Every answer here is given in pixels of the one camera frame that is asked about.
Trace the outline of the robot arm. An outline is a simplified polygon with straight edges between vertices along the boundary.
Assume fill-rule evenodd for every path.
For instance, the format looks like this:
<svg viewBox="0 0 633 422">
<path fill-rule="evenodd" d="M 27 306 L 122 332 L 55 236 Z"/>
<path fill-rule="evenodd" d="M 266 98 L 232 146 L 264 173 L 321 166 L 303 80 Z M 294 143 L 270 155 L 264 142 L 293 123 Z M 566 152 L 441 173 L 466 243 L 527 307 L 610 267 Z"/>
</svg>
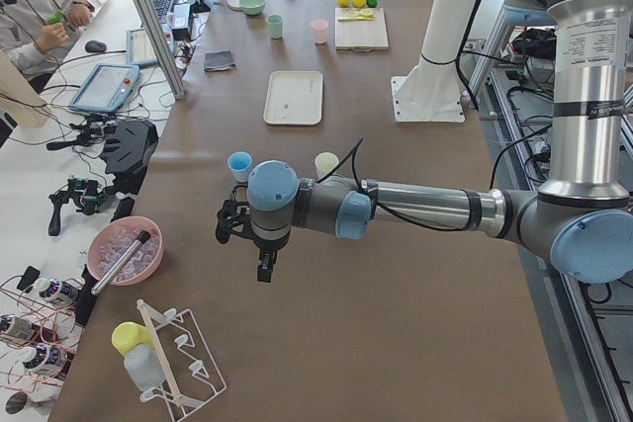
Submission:
<svg viewBox="0 0 633 422">
<path fill-rule="evenodd" d="M 628 273 L 632 215 L 628 191 L 618 181 L 618 147 L 632 0 L 505 5 L 546 12 L 557 26 L 550 171 L 536 191 L 479 193 L 341 176 L 317 181 L 269 160 L 251 172 L 244 201 L 224 202 L 218 242 L 251 240 L 259 250 L 257 278 L 267 282 L 293 227 L 359 239 L 371 219 L 397 218 L 512 241 L 588 284 Z"/>
</svg>

